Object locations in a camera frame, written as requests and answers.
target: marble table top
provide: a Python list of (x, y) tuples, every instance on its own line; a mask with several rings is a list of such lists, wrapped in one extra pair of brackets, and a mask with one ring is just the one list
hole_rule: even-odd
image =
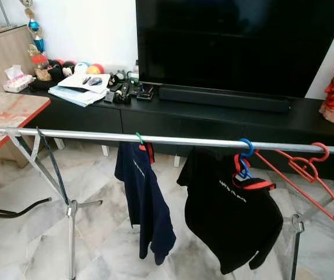
[[(0, 126), (23, 127), (49, 104), (47, 97), (0, 92)], [(0, 134), (0, 147), (8, 140)]]

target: tv screen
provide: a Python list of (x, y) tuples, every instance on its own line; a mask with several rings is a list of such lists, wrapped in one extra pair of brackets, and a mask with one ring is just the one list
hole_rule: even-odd
[(136, 0), (136, 10), (149, 83), (304, 97), (334, 38), (334, 0)]

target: clothes drying rack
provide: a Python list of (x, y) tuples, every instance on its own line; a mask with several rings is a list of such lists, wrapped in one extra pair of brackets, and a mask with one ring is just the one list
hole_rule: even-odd
[[(42, 134), (45, 137), (53, 138), (71, 138), (71, 139), (90, 139), (90, 140), (102, 140), (102, 141), (125, 141), (125, 142), (139, 142), (140, 139), (136, 135), (129, 134), (111, 134), (111, 133), (99, 133), (99, 132), (79, 132), (79, 131), (62, 131), (62, 130), (50, 130), (42, 129)], [(101, 201), (78, 203), (76, 200), (67, 200), (67, 195), (62, 193), (62, 190), (57, 181), (50, 175), (49, 171), (44, 167), (41, 161), (37, 158), (38, 147), (41, 142), (41, 138), (37, 129), (31, 128), (12, 128), (12, 127), (0, 127), (0, 134), (8, 135), (15, 146), (22, 152), (27, 158), (30, 164), (42, 175), (42, 177), (53, 187), (55, 191), (60, 194), (60, 197), (65, 201), (67, 205), (66, 215), (69, 218), (69, 280), (75, 279), (75, 216), (79, 208), (88, 207), (92, 205), (100, 205)], [(34, 136), (34, 145), (32, 150), (22, 138), (22, 135)], [(173, 144), (173, 145), (191, 145), (191, 146), (211, 146), (211, 147), (223, 147), (223, 148), (238, 148), (246, 149), (248, 145), (241, 141), (225, 141), (214, 139), (196, 139), (196, 138), (176, 138), (176, 137), (163, 137), (163, 136), (142, 136), (142, 139), (146, 142), (157, 144)], [(308, 153), (323, 153), (324, 150), (314, 145), (301, 145), (301, 144), (287, 144), (287, 143), (263, 143), (253, 142), (255, 149), (260, 150), (282, 150), (288, 152), (308, 152)], [(330, 153), (334, 153), (334, 146), (328, 147)], [(332, 197), (327, 195), (320, 201), (320, 204), (325, 207), (332, 202)], [(291, 270), (288, 280), (295, 280), (296, 278), (296, 266), (299, 249), (300, 234), (304, 231), (304, 222), (311, 219), (319, 209), (314, 205), (304, 214), (295, 214), (291, 217), (291, 224), (294, 228), (293, 236), (293, 250), (291, 252)]]

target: clothing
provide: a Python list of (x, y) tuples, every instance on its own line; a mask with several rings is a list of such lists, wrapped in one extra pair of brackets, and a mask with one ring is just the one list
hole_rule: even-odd
[(196, 148), (177, 180), (188, 186), (186, 224), (218, 257), (222, 274), (253, 256), (249, 267), (258, 268), (283, 225), (279, 208), (269, 195), (274, 184), (259, 178), (239, 181), (233, 177), (236, 172), (232, 155), (218, 159), (215, 153)]
[(151, 242), (155, 263), (160, 265), (172, 249), (176, 236), (169, 208), (150, 165), (150, 146), (147, 150), (139, 147), (139, 143), (120, 143), (115, 177), (125, 183), (131, 224), (140, 225), (139, 257), (147, 256)]

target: red hanger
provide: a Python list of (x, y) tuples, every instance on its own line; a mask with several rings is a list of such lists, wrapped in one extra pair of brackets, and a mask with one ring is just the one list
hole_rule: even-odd
[[(329, 149), (322, 143), (313, 143), (312, 145), (319, 146), (325, 151), (325, 155), (321, 158), (311, 158), (304, 159), (303, 157), (292, 157), (281, 150), (276, 150), (277, 153), (285, 156), (289, 160), (289, 166), (294, 169), (299, 175), (305, 178), (309, 183), (319, 182), (321, 186), (325, 188), (325, 190), (329, 193), (329, 195), (334, 200), (334, 193), (331, 189), (318, 177), (317, 168), (314, 166), (313, 162), (324, 162), (330, 155)], [(299, 188), (294, 182), (292, 182), (289, 178), (287, 178), (281, 171), (274, 167), (270, 162), (268, 162), (262, 155), (260, 155), (259, 150), (255, 151), (255, 154), (265, 162), (271, 169), (277, 172), (284, 180), (286, 180), (291, 186), (293, 186), (297, 191), (299, 191), (303, 196), (305, 196), (310, 202), (312, 202), (318, 209), (320, 209), (323, 213), (328, 215), (334, 221), (334, 214), (331, 214), (327, 211), (322, 205), (320, 205), (316, 200), (314, 200), (309, 194)], [(307, 167), (310, 167), (312, 172), (309, 173), (307, 171)]]

